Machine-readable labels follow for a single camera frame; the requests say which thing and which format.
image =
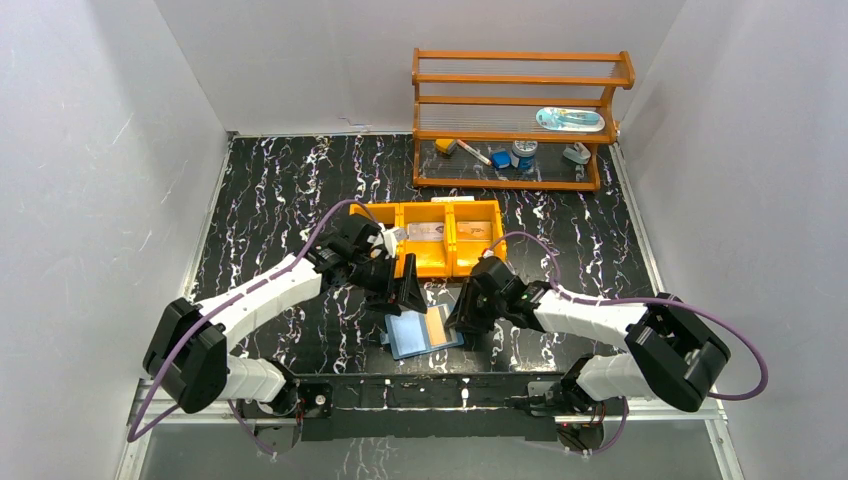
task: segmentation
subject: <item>wire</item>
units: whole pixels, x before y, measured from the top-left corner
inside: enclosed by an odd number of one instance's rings
[[[598,453],[603,453],[609,450],[613,445],[615,445],[615,442],[621,438],[621,434],[624,432],[624,424],[627,423],[627,415],[630,414],[630,405],[627,404],[627,399],[621,397],[621,400],[624,402],[624,411],[621,413],[621,423],[618,424],[618,430],[615,431],[615,435],[612,436],[606,445],[598,447],[597,450],[592,450],[592,455],[597,455]]]
[[[242,428],[244,428],[244,431],[247,432],[248,435],[253,437],[253,443],[255,443],[256,446],[259,447],[260,450],[267,453],[268,455],[276,456],[277,451],[274,450],[274,448],[271,447],[270,445],[268,445],[267,443],[260,440],[259,436],[257,436],[255,433],[253,433],[253,429],[250,428],[250,425],[247,424],[247,422],[244,420],[244,417],[242,417],[238,413],[238,410],[236,409],[236,404],[234,404],[232,400],[227,400],[227,405],[230,406],[230,410],[233,411],[233,417],[235,417],[236,420],[238,420],[239,424],[242,426]]]
[[[489,250],[494,249],[497,244],[504,241],[506,238],[512,237],[512,236],[527,237],[527,238],[533,240],[534,242],[538,243],[539,246],[541,246],[542,249],[545,250],[545,253],[551,258],[551,262],[554,265],[554,270],[556,270],[556,277],[548,279],[550,284],[551,284],[551,288],[553,288],[562,298],[564,298],[564,299],[566,299],[570,302],[578,303],[580,305],[589,305],[589,306],[597,306],[597,307],[606,307],[606,306],[613,306],[613,305],[641,304],[641,305],[664,305],[664,306],[667,306],[667,307],[682,308],[684,310],[688,310],[688,311],[690,311],[690,312],[692,312],[696,315],[699,315],[701,317],[706,318],[707,320],[709,320],[709,321],[715,323],[716,325],[724,328],[725,330],[727,330],[728,332],[733,334],[733,336],[738,338],[739,341],[741,341],[746,347],[748,347],[748,350],[750,350],[751,354],[754,356],[754,359],[757,361],[757,365],[760,368],[760,381],[759,381],[759,383],[757,383],[757,385],[752,390],[745,392],[745,393],[725,394],[725,393],[709,392],[707,394],[708,396],[715,398],[715,399],[718,399],[718,400],[730,400],[730,401],[748,400],[748,399],[754,398],[757,395],[763,393],[763,391],[766,389],[766,386],[768,386],[768,380],[769,380],[768,366],[766,365],[766,360],[765,360],[765,358],[763,358],[763,355],[760,353],[759,349],[757,349],[757,347],[754,346],[753,342],[751,342],[751,340],[749,340],[744,334],[742,334],[742,332],[740,332],[739,330],[737,330],[733,326],[727,324],[723,320],[719,319],[715,315],[707,312],[706,310],[704,310],[702,308],[695,307],[693,305],[689,305],[687,303],[683,303],[683,302],[680,302],[680,301],[677,301],[677,300],[668,300],[668,299],[664,299],[664,298],[633,297],[633,298],[614,298],[614,299],[593,299],[593,300],[589,300],[589,299],[586,299],[586,298],[581,298],[577,295],[572,295],[571,293],[568,292],[568,290],[566,290],[562,285],[559,284],[559,279],[560,279],[560,276],[562,275],[560,268],[559,268],[559,263],[557,262],[556,257],[554,256],[553,252],[551,252],[551,249],[548,248],[548,246],[545,245],[545,243],[542,240],[540,240],[538,237],[533,236],[533,235],[531,235],[527,232],[522,232],[522,231],[509,232],[509,233],[505,234],[504,236],[500,237],[499,239],[495,240],[494,243],[492,243],[492,245],[489,246]]]
[[[351,205],[351,204],[358,205],[360,208],[362,208],[368,214],[369,217],[371,217],[371,220],[373,220],[374,223],[379,223],[379,222],[377,222],[377,217],[374,216],[374,213],[371,212],[371,210],[368,208],[368,206],[366,206],[364,203],[360,202],[359,200],[341,200],[341,201],[339,201],[338,203],[333,205],[332,208],[330,208],[329,211],[327,211],[327,213],[321,218],[321,220],[318,221],[318,224],[315,225],[315,228],[312,230],[312,233],[310,233],[309,238],[306,240],[306,243],[303,245],[303,248],[300,250],[300,252],[298,252],[297,256],[295,256],[294,261],[292,263],[290,263],[289,265],[287,265],[286,267],[284,267],[283,269],[281,269],[280,271],[269,276],[269,279],[271,281],[273,281],[273,280],[281,277],[282,275],[285,275],[286,273],[289,273],[292,270],[294,270],[294,268],[297,266],[297,264],[300,263],[300,261],[303,259],[303,257],[306,256],[306,252],[308,252],[309,249],[312,248],[312,245],[318,240],[318,234],[321,233],[321,230],[324,229],[324,227],[330,221],[330,218],[337,211],[339,211],[342,207],[344,207],[345,205]],[[270,282],[265,282],[261,285],[257,284],[257,285],[254,286],[255,288],[250,290],[250,292],[254,292],[254,291],[258,290],[259,288],[262,288],[263,286],[267,285],[268,283],[270,283]],[[168,369],[174,363],[174,359],[177,357],[177,355],[183,349],[185,344],[188,343],[189,339],[191,339],[191,337],[195,333],[197,333],[197,331],[200,330],[200,328],[203,327],[203,325],[205,325],[206,322],[215,318],[215,316],[217,316],[219,313],[223,312],[225,309],[232,306],[234,303],[238,302],[242,298],[244,298],[244,294],[242,294],[242,293],[239,293],[237,295],[233,295],[231,298],[227,299],[227,301],[225,301],[221,305],[218,305],[217,307],[212,309],[212,311],[210,311],[208,314],[201,317],[200,320],[195,322],[195,324],[192,325],[191,328],[189,328],[182,337],[180,337],[180,339],[177,341],[177,343],[171,349],[171,352],[168,354],[167,357],[165,357],[165,361],[162,362],[162,365],[159,367],[159,371],[156,373],[156,376],[153,377],[153,383],[151,383],[150,389],[147,391],[147,395],[144,397],[144,400],[141,402],[141,407],[138,409],[138,412],[136,413],[136,416],[133,419],[132,424],[130,425],[130,431],[127,434],[127,442],[129,442],[129,443],[135,442],[136,440],[141,438],[145,433],[150,431],[151,428],[153,428],[157,424],[159,424],[159,422],[161,422],[163,419],[165,419],[165,417],[167,417],[168,415],[173,413],[177,408],[179,408],[179,405],[173,405],[173,406],[169,407],[167,410],[165,410],[164,412],[159,414],[158,417],[154,418],[150,423],[148,423],[143,428],[141,428],[141,430],[139,430],[139,426],[141,425],[141,420],[144,418],[144,415],[147,413],[147,409],[150,407],[150,403],[153,401],[154,394],[156,393],[157,390],[159,390],[159,387],[162,385],[162,380],[165,378],[165,374],[168,372]],[[235,412],[235,410],[233,410],[233,412],[236,414],[236,419],[240,420],[240,423],[242,423],[242,425],[247,426],[247,424],[244,423],[244,419],[241,419],[241,416],[238,415],[238,412]],[[253,432],[250,430],[250,428],[247,427],[247,429],[250,432],[250,434],[253,435]]]

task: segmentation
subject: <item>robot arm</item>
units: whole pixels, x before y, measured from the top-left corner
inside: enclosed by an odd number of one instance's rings
[[[502,317],[519,328],[576,334],[624,352],[581,359],[545,398],[536,399],[540,408],[585,411],[612,397],[642,397],[694,412],[730,359],[727,346],[691,312],[660,305],[599,307],[601,298],[566,293],[595,305],[565,299],[547,282],[525,284],[489,256],[472,269],[448,325],[484,333]]]
[[[401,307],[426,312],[415,276],[415,255],[405,257],[404,275],[394,278],[396,246],[403,230],[386,231],[360,215],[345,217],[338,232],[319,237],[294,268],[289,255],[256,278],[193,305],[177,299],[165,309],[144,357],[155,376],[178,339],[203,318],[207,322],[168,366],[162,387],[186,413],[215,400],[256,400],[288,411],[297,401],[294,375],[266,359],[228,353],[246,335],[294,305],[326,290],[350,283],[364,288],[366,307],[399,315]]]

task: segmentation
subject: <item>paper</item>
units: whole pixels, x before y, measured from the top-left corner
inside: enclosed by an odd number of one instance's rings
[[[491,242],[492,222],[456,222],[458,242]]]
[[[441,242],[445,239],[445,224],[441,222],[409,223],[406,234],[410,242]]]

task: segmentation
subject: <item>small gray object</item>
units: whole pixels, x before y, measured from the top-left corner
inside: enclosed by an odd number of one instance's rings
[[[512,142],[512,153],[517,157],[532,157],[536,155],[539,142],[535,140],[516,140]]]
[[[586,165],[589,163],[589,158],[592,157],[592,154],[585,145],[578,142],[565,147],[565,150],[562,152],[562,156],[578,165]]]

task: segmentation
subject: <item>plastic case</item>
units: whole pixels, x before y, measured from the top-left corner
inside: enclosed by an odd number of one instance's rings
[[[467,277],[483,250],[503,235],[501,210],[497,200],[374,203],[368,204],[368,208],[387,228],[404,227],[407,233],[410,224],[436,222],[444,225],[440,240],[407,239],[398,245],[398,258],[403,258],[407,253],[415,254],[417,274],[421,278]],[[351,206],[350,214],[367,215],[358,205]],[[491,224],[491,238],[485,235],[485,238],[475,240],[458,240],[457,222],[488,222]],[[495,247],[495,255],[506,261],[505,242]],[[395,277],[402,273],[403,262],[398,262]]]

